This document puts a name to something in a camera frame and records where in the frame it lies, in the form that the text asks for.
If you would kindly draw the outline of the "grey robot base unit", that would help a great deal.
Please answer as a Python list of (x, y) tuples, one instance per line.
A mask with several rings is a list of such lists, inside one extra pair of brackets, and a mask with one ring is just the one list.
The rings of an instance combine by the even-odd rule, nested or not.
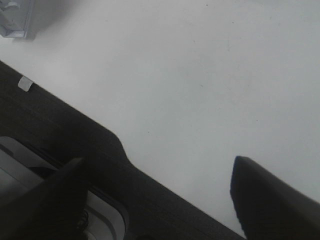
[[(0, 204), (25, 194), (44, 178), (31, 168), (40, 167), (56, 171), (48, 160), (19, 141), (2, 136), (0, 138)], [(84, 234), (89, 240), (123, 240), (126, 223), (123, 215), (111, 200), (91, 189), (87, 194), (82, 218), (87, 221)]]

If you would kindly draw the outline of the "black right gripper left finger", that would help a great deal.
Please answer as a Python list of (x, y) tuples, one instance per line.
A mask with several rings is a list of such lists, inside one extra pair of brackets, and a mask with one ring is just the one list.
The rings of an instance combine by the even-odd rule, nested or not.
[(85, 161), (75, 158), (0, 208), (2, 240), (85, 240)]

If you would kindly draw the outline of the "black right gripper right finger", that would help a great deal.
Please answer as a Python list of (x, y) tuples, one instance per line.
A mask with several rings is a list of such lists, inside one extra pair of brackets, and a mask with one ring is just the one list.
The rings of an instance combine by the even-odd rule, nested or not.
[(248, 240), (320, 238), (320, 204), (248, 157), (234, 160), (230, 195)]

